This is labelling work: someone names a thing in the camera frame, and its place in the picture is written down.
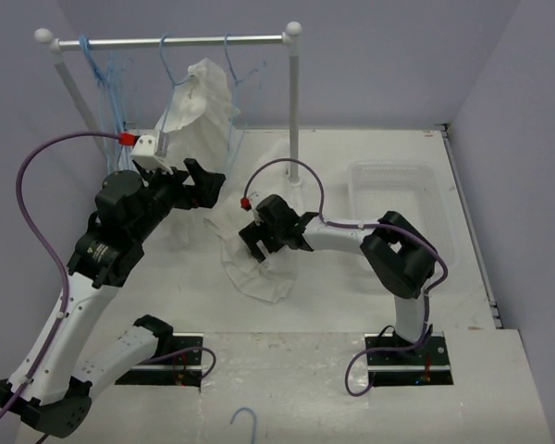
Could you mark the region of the blue wire hanger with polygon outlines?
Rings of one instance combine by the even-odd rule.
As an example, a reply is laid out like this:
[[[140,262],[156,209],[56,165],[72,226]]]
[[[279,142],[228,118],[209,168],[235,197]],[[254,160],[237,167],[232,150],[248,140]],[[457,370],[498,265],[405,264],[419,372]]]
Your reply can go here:
[[[231,94],[230,115],[228,120],[227,156],[223,167],[223,172],[227,177],[231,175],[231,172],[234,168],[238,154],[242,147],[245,130],[247,129],[247,125],[248,125],[248,121],[245,121],[244,129],[240,131],[240,136],[235,141],[234,137],[237,134],[237,129],[235,127],[235,118],[241,113],[241,111],[238,108],[240,86],[243,83],[247,82],[253,76],[257,76],[259,78],[257,89],[256,89],[256,92],[254,93],[253,101],[251,104],[251,109],[254,109],[257,106],[258,95],[262,90],[263,81],[267,70],[267,63],[263,59],[258,66],[255,66],[254,68],[250,69],[245,75],[239,76],[235,71],[232,60],[230,58],[229,49],[228,49],[229,37],[231,37],[231,34],[227,32],[224,36],[224,42],[223,42],[224,56],[228,63],[228,73],[232,80],[232,86],[233,86],[232,94]]]

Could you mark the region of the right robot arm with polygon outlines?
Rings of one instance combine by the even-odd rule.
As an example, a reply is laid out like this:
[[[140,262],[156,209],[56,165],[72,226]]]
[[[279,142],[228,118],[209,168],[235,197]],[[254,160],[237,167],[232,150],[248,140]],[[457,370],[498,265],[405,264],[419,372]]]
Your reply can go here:
[[[253,212],[253,222],[239,236],[259,263],[284,248],[362,256],[394,297],[397,338],[384,350],[395,352],[407,364],[426,354],[432,332],[429,293],[446,280],[449,270],[436,248],[405,217],[395,211],[376,222],[328,220],[318,212],[299,215],[276,194],[256,206],[243,198],[241,206]]]

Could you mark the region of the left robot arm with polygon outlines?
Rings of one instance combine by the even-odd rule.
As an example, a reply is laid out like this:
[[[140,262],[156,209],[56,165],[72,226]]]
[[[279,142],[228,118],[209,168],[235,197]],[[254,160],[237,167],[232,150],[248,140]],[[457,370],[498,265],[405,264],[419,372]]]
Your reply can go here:
[[[0,380],[0,408],[48,437],[66,438],[93,402],[138,364],[173,354],[173,328],[144,315],[114,344],[82,360],[93,329],[144,256],[143,244],[174,209],[211,208],[226,180],[193,158],[184,169],[123,170],[105,178],[95,211],[64,272],[61,295],[29,355]]]

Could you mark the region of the blue hanger holding garment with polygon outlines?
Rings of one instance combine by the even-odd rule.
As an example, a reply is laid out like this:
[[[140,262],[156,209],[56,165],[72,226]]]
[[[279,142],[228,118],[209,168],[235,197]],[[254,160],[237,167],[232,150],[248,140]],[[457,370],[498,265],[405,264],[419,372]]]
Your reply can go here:
[[[196,78],[193,75],[187,75],[183,80],[175,80],[164,54],[164,44],[168,37],[168,34],[164,34],[161,37],[158,48],[160,60],[171,84],[171,92],[160,120],[160,130],[162,132],[170,130],[170,127],[167,125],[170,119],[179,119],[182,113],[191,113],[191,110],[195,107],[195,97],[193,94]]]

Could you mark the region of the bundle of blue hangers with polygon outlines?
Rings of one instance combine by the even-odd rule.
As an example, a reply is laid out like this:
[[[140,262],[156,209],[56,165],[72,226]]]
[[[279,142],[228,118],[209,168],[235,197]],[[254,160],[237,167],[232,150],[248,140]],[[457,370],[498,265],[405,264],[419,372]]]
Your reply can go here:
[[[137,110],[134,110],[133,114],[128,112],[128,100],[124,92],[124,74],[133,67],[134,60],[110,51],[105,64],[100,66],[93,55],[96,46],[90,39],[85,34],[81,34],[79,43],[98,91],[98,129],[103,132],[115,133],[134,130]],[[128,146],[108,139],[103,139],[103,142],[105,143],[106,167],[109,173],[119,170],[136,170],[130,158]]]

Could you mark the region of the clear plastic basket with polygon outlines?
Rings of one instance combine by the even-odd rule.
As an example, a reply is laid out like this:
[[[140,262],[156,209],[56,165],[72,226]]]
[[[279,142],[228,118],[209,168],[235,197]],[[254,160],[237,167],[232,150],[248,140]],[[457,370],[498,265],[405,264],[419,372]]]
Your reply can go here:
[[[354,162],[348,166],[348,191],[353,219],[376,220],[396,211],[433,244],[447,266],[456,265],[448,205],[428,163]]]

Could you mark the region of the white and silver clothes rack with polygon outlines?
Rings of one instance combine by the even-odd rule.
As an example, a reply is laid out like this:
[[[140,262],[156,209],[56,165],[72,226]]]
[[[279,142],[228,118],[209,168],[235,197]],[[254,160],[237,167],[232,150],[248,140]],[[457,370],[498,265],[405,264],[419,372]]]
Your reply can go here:
[[[289,22],[280,34],[225,35],[201,37],[160,37],[125,39],[89,39],[89,50],[150,49],[164,47],[221,46],[229,45],[269,45],[282,44],[288,48],[289,55],[289,142],[290,156],[299,157],[299,96],[300,96],[300,37],[302,25],[297,21]],[[82,44],[76,40],[60,40],[46,28],[34,32],[34,40],[44,45],[53,58],[55,70],[64,84],[68,95],[76,107],[88,130],[97,131],[98,125],[82,93],[68,70],[63,54],[80,51]]]

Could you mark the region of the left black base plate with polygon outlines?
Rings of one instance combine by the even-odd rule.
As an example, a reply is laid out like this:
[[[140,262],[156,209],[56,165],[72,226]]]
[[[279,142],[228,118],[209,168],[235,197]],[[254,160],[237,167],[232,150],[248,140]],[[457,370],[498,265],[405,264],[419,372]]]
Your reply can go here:
[[[168,349],[160,355],[170,354],[190,347],[202,347],[202,333],[174,333]],[[156,364],[140,364],[130,369],[116,382],[119,386],[192,387],[202,383],[203,351],[183,352]]]

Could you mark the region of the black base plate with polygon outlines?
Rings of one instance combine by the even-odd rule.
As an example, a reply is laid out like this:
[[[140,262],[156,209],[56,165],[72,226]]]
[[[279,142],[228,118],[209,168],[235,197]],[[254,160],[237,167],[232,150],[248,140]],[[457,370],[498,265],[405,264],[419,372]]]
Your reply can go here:
[[[174,333],[168,349],[160,355],[170,354],[190,347],[202,347],[202,333]],[[183,352],[156,364],[140,364],[130,369],[116,382],[119,386],[192,387],[202,383],[203,351]]]
[[[417,351],[370,351],[366,363],[374,388],[453,384],[448,347],[441,333],[434,333]]]

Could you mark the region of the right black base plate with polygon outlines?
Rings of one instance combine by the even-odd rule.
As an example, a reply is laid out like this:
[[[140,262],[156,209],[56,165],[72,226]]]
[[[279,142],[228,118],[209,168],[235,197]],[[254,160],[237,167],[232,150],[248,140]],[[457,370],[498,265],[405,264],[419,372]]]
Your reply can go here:
[[[448,347],[441,333],[434,333],[417,351],[370,351],[366,363],[374,388],[453,384]]]

